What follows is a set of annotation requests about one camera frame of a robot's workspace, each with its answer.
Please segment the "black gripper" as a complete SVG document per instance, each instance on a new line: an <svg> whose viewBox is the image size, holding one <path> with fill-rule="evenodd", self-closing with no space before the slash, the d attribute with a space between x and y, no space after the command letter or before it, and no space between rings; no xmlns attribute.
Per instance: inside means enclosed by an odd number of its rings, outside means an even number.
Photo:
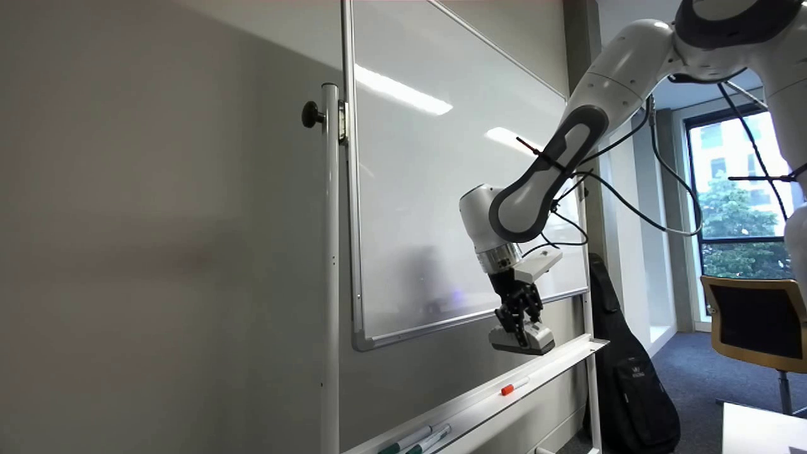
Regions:
<svg viewBox="0 0 807 454"><path fill-rule="evenodd" d="M513 311L524 311L533 326L542 326L542 301L534 282L516 269L501 269L491 275L491 288L501 297L501 308L494 314L506 333L519 328L519 312Z"/></svg>

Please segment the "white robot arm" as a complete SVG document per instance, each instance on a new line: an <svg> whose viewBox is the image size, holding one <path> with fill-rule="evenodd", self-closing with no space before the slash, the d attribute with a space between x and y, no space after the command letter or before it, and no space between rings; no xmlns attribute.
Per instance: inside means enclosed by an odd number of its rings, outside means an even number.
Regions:
<svg viewBox="0 0 807 454"><path fill-rule="evenodd" d="M680 0L670 22L635 19L597 52L521 177L504 190L478 183L458 198L506 336L538 333L542 311L534 285L516 278L515 245L544 229L554 195L582 159L661 79L718 84L743 71L762 80L781 159L807 190L807 0Z"/></svg>

